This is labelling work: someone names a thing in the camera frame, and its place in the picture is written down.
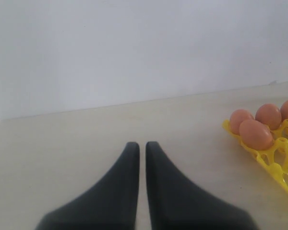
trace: yellow egg carton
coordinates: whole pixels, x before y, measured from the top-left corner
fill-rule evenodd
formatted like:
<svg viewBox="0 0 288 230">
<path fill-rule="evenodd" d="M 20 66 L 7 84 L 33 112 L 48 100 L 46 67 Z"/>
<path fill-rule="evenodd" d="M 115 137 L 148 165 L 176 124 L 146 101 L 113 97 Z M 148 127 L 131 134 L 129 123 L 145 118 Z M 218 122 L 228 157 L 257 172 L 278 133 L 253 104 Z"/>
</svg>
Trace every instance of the yellow egg carton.
<svg viewBox="0 0 288 230">
<path fill-rule="evenodd" d="M 254 150 L 247 147 L 239 135 L 230 131 L 229 121 L 225 120 L 222 127 L 257 160 L 257 162 L 285 189 L 288 193 L 288 119 L 284 120 L 281 127 L 271 131 L 274 144 L 267 150 Z"/>
</svg>

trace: beige table surface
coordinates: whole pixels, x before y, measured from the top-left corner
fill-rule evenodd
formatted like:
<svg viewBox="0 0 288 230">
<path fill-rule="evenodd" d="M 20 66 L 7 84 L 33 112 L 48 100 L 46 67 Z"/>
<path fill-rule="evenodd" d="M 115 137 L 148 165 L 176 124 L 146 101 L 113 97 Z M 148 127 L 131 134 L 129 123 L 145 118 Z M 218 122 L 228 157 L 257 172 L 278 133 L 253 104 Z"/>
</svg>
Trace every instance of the beige table surface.
<svg viewBox="0 0 288 230">
<path fill-rule="evenodd" d="M 128 141 L 141 146 L 137 229 L 149 230 L 144 146 L 159 141 L 192 181 L 288 230 L 288 195 L 221 127 L 237 108 L 281 105 L 288 83 L 0 122 L 0 230 L 32 230 L 91 187 Z"/>
</svg>

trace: egg carton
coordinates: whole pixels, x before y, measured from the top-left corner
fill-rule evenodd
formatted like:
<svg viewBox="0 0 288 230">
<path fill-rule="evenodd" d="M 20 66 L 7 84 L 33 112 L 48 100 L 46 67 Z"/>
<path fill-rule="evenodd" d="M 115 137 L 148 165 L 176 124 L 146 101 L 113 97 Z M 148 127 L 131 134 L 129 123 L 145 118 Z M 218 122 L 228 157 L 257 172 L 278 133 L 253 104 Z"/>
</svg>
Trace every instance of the egg carton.
<svg viewBox="0 0 288 230">
<path fill-rule="evenodd" d="M 238 139 L 241 146 L 246 149 L 288 193 L 288 119 L 282 122 L 279 129 L 271 130 L 275 141 L 273 146 L 267 150 L 255 150 L 247 147 L 239 135 L 235 135 L 230 131 L 229 120 L 225 120 L 222 126 L 233 137 Z"/>
</svg>

